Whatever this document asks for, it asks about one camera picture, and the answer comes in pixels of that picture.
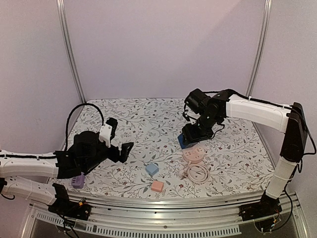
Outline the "blue cube socket adapter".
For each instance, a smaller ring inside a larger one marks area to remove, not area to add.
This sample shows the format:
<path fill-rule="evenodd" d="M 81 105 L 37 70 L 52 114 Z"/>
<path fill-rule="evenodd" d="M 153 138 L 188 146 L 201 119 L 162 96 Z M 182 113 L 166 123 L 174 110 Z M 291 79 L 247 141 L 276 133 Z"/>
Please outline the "blue cube socket adapter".
<path fill-rule="evenodd" d="M 180 144 L 180 148 L 181 149 L 188 149 L 188 148 L 192 148 L 194 147 L 196 144 L 198 144 L 197 142 L 194 142 L 194 143 L 188 143 L 185 141 L 184 139 L 184 135 L 181 133 L 178 137 L 178 141 L 179 141 L 179 144 Z"/>

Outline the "light blue plug adapter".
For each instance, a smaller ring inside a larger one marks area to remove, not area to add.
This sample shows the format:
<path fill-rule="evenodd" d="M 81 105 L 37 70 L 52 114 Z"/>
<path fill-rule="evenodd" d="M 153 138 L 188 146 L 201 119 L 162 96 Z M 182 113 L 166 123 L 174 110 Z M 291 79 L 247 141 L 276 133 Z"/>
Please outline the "light blue plug adapter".
<path fill-rule="evenodd" d="M 148 164 L 145 170 L 150 176 L 153 176 L 159 171 L 159 168 L 156 164 Z"/>

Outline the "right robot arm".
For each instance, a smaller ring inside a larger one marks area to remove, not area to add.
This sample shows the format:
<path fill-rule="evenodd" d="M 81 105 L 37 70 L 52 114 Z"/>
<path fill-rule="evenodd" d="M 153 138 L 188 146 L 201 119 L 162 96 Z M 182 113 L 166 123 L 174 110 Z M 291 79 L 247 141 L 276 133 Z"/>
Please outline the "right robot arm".
<path fill-rule="evenodd" d="M 264 192 L 264 199 L 256 206 L 260 216 L 267 216 L 275 209 L 287 183 L 301 169 L 307 139 L 312 136 L 308 129 L 302 105 L 281 105 L 265 100 L 246 97 L 232 89 L 208 92 L 195 89 L 184 100 L 184 107 L 199 115 L 194 123 L 182 128 L 181 145 L 188 147 L 200 141 L 212 139 L 215 132 L 212 127 L 221 124 L 226 118 L 243 119 L 270 127 L 284 135 L 279 161 L 274 174 Z"/>

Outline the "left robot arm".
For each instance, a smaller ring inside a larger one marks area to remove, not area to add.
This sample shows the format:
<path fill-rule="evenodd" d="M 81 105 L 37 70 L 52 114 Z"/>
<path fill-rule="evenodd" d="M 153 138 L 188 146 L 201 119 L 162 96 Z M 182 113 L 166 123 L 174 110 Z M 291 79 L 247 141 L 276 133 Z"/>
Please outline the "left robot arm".
<path fill-rule="evenodd" d="M 39 183 L 29 177 L 71 179 L 87 175 L 106 159 L 125 163 L 134 144 L 112 145 L 116 127 L 117 120 L 110 118 L 99 132 L 84 131 L 75 135 L 72 146 L 63 151 L 27 155 L 1 150 L 0 193 L 54 205 L 61 214 L 70 215 L 73 203 L 63 185 Z"/>

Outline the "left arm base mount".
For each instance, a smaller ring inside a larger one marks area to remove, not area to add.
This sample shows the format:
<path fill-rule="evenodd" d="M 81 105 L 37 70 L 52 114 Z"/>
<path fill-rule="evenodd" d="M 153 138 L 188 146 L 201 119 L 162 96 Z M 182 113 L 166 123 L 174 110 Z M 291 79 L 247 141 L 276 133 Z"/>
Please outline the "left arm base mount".
<path fill-rule="evenodd" d="M 74 202 L 69 199 L 66 188 L 63 185 L 54 183 L 53 187 L 55 189 L 55 201 L 48 206 L 50 212 L 74 219 L 88 220 L 92 206 L 86 202 L 86 198 Z"/>

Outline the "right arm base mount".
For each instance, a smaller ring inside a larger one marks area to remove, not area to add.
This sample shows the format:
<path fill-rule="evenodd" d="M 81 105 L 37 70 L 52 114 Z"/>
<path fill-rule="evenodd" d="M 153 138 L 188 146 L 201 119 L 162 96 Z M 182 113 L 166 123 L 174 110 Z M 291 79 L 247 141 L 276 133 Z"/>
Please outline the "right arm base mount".
<path fill-rule="evenodd" d="M 273 199 L 264 192 L 260 201 L 241 205 L 238 215 L 243 221 L 271 216 L 282 211 L 279 198 Z"/>

